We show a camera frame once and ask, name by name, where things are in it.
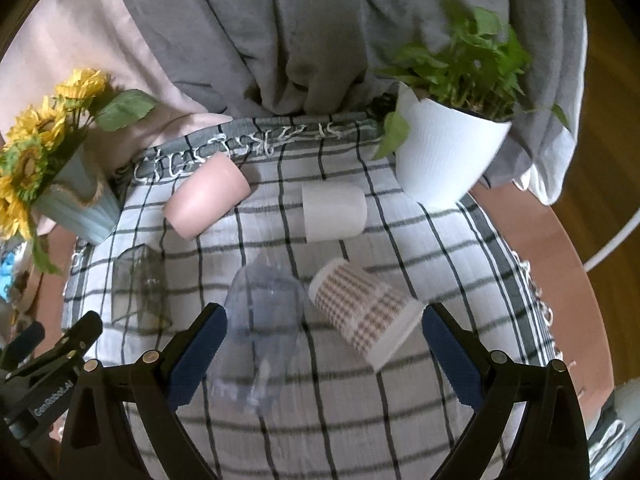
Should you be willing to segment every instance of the bouquet of sunflowers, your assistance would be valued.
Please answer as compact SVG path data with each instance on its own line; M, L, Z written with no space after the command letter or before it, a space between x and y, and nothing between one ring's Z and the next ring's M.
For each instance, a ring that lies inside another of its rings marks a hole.
M49 260L31 215L33 203L84 142L92 125L113 132L145 117L156 102L140 90L117 91L108 74L76 69L16 117L0 152L0 237L33 243L33 262L58 272Z

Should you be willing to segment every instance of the wooden floor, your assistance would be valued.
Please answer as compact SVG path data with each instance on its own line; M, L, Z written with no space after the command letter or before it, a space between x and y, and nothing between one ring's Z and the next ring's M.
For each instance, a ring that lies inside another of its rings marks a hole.
M608 0L587 0L580 134L556 215L585 262L640 208L640 44ZM640 228L589 273L616 384L640 376Z

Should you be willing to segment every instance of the potted plant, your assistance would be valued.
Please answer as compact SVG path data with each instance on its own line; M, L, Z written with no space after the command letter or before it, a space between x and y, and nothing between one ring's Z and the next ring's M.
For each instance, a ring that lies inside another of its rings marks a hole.
M402 190L430 212L452 207L478 181L516 113L530 113L518 76L530 59L515 31L482 7L452 16L449 45L404 46L382 70L400 82L374 158L396 152ZM557 104L550 108L568 122Z
M0 237L33 243L33 262L58 272L36 236L32 209L99 244L115 228L120 205L82 144L95 124L113 132L145 117L155 101L140 90L117 91L108 74L74 70L16 117L0 152Z

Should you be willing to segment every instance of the patterned paper cup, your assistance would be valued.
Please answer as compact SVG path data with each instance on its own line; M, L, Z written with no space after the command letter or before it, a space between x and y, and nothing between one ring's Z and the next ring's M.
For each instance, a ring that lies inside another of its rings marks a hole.
M405 342L424 310L420 301L342 258L315 275L309 297L376 372Z

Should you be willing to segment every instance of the white cup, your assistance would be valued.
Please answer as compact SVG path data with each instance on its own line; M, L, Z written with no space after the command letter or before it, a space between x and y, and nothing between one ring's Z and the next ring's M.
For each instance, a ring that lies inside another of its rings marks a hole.
M348 182L308 182L302 186L306 241L344 240L358 236L367 223L363 190Z

